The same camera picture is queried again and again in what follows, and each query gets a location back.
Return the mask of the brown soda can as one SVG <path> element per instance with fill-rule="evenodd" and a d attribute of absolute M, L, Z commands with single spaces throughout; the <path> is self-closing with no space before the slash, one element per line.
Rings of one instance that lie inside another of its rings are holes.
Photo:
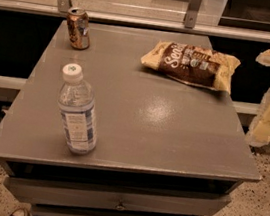
<path fill-rule="evenodd" d="M 73 7 L 67 12 L 69 40 L 76 50 L 84 50 L 90 46 L 89 17 L 85 9 Z"/>

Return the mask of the brown chip bag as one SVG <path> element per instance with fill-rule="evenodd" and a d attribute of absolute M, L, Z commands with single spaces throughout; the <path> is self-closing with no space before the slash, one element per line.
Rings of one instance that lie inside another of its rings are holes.
<path fill-rule="evenodd" d="M 241 62 L 204 47 L 160 41 L 141 63 L 189 86 L 231 92 L 231 78 Z"/>

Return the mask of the clear plastic water bottle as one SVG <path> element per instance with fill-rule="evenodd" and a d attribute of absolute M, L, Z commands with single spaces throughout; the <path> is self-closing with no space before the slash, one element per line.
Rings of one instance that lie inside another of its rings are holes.
<path fill-rule="evenodd" d="M 58 104 L 66 143 L 74 154 L 84 155 L 95 148 L 97 139 L 95 94 L 79 64 L 66 64 L 62 71 Z"/>

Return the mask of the grey drawer cabinet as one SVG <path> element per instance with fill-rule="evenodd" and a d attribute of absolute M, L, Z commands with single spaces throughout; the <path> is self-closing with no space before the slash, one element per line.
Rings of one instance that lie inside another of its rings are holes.
<path fill-rule="evenodd" d="M 11 178 L 230 196 L 259 172 L 225 92 L 188 87 L 141 65 L 174 35 L 94 24 L 76 51 L 61 26 L 0 123 L 0 165 Z M 74 155 L 58 110 L 62 68 L 82 66 L 96 98 L 97 142 Z"/>

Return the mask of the upper grey drawer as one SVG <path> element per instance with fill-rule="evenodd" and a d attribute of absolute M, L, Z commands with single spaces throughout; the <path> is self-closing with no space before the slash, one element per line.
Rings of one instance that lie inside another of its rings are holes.
<path fill-rule="evenodd" d="M 191 216 L 214 215 L 230 203 L 227 194 L 112 187 L 99 184 L 8 177 L 5 187 L 31 204 Z"/>

